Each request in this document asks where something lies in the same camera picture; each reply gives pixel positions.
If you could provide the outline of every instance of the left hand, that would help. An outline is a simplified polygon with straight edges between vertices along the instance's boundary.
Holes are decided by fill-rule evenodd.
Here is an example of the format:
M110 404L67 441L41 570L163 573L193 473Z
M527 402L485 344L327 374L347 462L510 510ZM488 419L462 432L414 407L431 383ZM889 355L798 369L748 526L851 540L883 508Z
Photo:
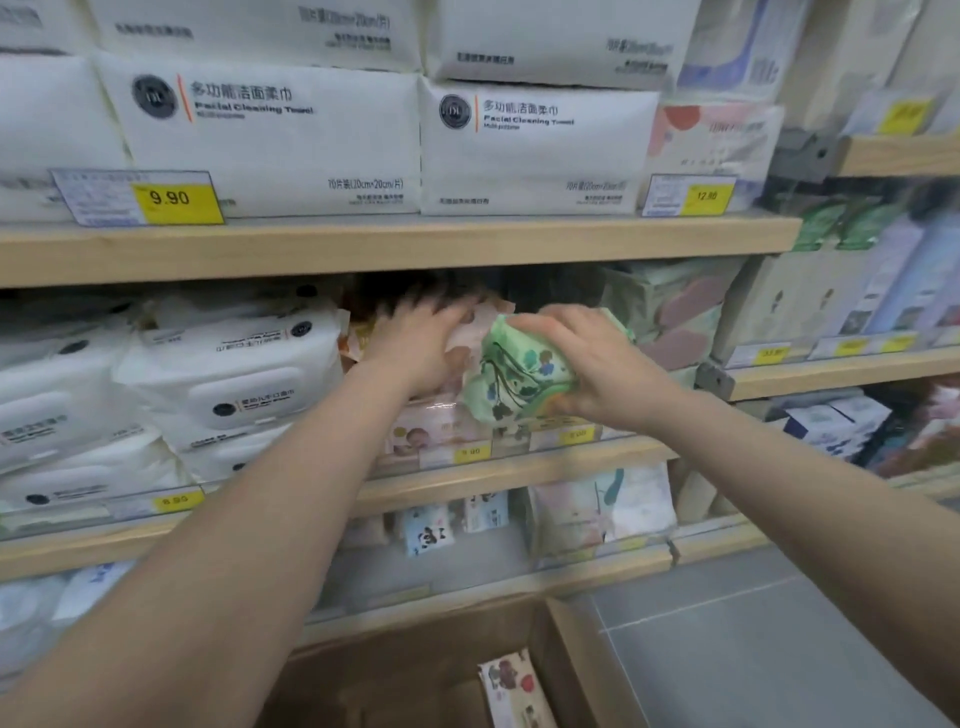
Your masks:
M436 298L404 299L393 316L377 319L363 362L380 362L403 376L411 398L435 392L467 366L470 349L448 352L446 341L475 304L474 298L447 306Z

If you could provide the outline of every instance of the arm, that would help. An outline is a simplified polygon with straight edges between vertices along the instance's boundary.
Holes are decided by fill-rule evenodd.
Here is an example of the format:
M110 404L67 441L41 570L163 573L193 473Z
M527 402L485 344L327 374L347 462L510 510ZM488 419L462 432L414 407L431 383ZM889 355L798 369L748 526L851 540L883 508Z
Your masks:
M364 361L179 525L0 702L4 725L252 725L401 407L439 387L468 311L402 304Z
M581 306L517 316L570 360L557 401L664 442L728 497L893 665L960 722L960 517L737 411L682 389Z

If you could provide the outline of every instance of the black circular logo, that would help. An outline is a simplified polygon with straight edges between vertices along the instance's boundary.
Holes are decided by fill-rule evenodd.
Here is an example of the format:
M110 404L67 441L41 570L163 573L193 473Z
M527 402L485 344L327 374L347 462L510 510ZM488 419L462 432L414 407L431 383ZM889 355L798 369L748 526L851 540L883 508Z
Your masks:
M177 110L177 94L157 76L133 79L133 100L154 119L169 119Z
M70 344L67 344L65 347L63 347L63 348L62 348L59 352L57 352L57 353L77 353L77 352L82 352L84 349L86 349L86 346L87 346L89 343L90 343L90 342L89 342L87 339L81 339L80 341L74 341L74 342L71 342Z
M440 120L449 129L463 129L470 123L470 104L455 94L447 94L440 100Z

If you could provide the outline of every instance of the right hand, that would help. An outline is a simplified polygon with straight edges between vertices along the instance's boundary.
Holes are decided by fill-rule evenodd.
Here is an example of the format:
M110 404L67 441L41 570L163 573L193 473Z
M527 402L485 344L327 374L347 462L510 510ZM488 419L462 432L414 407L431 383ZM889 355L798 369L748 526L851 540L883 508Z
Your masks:
M655 434L660 417L686 390L633 346L600 311L552 304L507 323L559 349L580 380L573 392L550 401L548 414L564 414L616 429Z

